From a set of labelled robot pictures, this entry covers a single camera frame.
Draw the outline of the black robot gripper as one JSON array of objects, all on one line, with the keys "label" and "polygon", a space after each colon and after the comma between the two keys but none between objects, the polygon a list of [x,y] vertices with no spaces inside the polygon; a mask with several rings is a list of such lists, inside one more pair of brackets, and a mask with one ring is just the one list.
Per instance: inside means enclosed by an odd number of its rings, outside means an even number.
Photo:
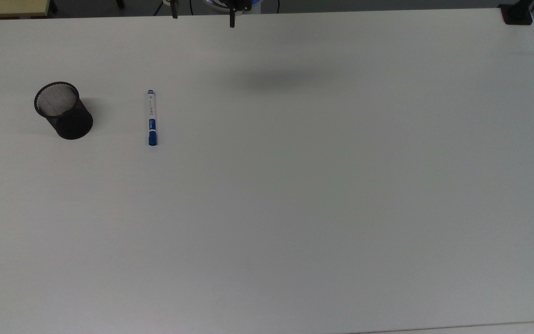
[{"label": "black robot gripper", "polygon": [[248,12],[254,6],[252,0],[229,0],[229,27],[234,28],[236,22],[236,12]]}]

